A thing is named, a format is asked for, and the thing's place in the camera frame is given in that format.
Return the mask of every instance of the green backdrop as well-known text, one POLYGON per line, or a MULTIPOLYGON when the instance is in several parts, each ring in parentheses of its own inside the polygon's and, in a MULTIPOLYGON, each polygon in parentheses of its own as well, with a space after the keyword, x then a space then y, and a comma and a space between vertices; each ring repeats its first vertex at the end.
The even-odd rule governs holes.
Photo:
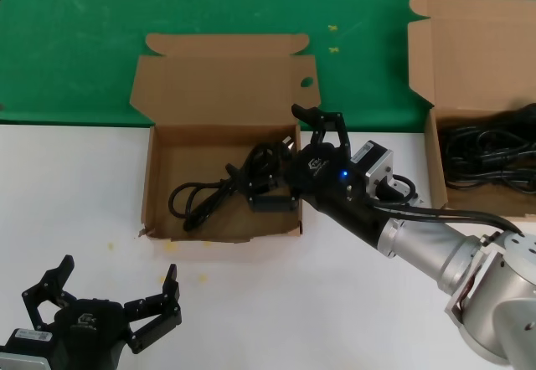
POLYGON ((308 33, 324 109, 352 130, 419 131, 408 1, 1 0, 0 121, 146 126, 129 95, 147 33, 308 33))

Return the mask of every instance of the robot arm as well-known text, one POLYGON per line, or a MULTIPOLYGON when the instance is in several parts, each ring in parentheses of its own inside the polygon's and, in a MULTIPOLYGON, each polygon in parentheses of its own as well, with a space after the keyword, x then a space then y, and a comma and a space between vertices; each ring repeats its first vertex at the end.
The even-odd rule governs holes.
POLYGON ((0 347, 2 370, 115 370, 121 351, 128 345, 139 353, 181 323, 178 305, 177 267, 171 265, 162 293, 120 303, 76 299, 63 290, 75 267, 66 255, 37 284, 23 293, 34 330, 17 329, 5 347, 0 347), (39 314, 41 303, 60 308, 54 322, 46 324, 39 314), (130 324, 155 317, 137 331, 130 324))
POLYGON ((451 296, 446 313, 480 356, 535 369, 536 236, 490 214, 421 208, 413 183, 393 174, 392 151, 369 141, 351 157, 341 114, 296 105, 292 112, 313 130, 311 144, 284 173, 292 194, 386 257, 398 255, 432 278, 451 296), (340 146, 323 142, 326 130, 338 132, 340 146), (452 222, 502 232, 466 236, 452 222))

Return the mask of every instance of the yellow speck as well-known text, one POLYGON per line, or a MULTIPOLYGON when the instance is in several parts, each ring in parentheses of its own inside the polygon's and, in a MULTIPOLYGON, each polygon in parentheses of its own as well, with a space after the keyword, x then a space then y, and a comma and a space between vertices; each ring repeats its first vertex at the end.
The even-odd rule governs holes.
POLYGON ((164 250, 166 250, 167 252, 176 251, 177 248, 178 248, 178 242, 168 241, 166 242, 166 245, 164 246, 164 250))

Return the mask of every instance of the white table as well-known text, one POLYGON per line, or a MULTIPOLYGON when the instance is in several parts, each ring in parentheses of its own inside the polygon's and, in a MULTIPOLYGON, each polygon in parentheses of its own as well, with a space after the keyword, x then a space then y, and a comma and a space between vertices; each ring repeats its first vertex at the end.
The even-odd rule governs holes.
MULTIPOLYGON (((422 135, 352 134, 353 150, 368 139, 428 195, 422 135)), ((138 238, 147 140, 146 129, 0 126, 0 343, 31 327, 21 292, 72 254, 65 289, 79 298, 153 295, 178 265, 183 324, 138 356, 126 348, 120 369, 497 368, 462 341, 434 281, 307 205, 300 238, 138 238)))

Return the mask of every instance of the open cardboard box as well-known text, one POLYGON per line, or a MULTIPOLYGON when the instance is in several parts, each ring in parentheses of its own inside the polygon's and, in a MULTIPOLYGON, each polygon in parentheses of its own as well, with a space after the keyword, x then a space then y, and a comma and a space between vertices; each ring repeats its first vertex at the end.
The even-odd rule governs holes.
MULTIPOLYGON (((294 55, 308 42, 305 34, 147 35, 160 56, 140 57, 131 93, 131 104, 155 123, 142 207, 146 234, 219 242, 300 234, 301 205, 290 213, 253 213, 238 193, 186 233, 168 198, 183 183, 229 177, 225 165, 241 167, 259 142, 292 136, 299 147, 291 105, 320 105, 314 56, 294 55)), ((203 190, 195 201, 213 192, 203 190)), ((177 196, 176 209, 183 211, 188 195, 177 196)))
POLYGON ((536 0, 410 0, 410 87, 434 107, 425 125, 433 208, 536 219, 534 196, 501 186, 446 188, 437 130, 536 100, 536 0))

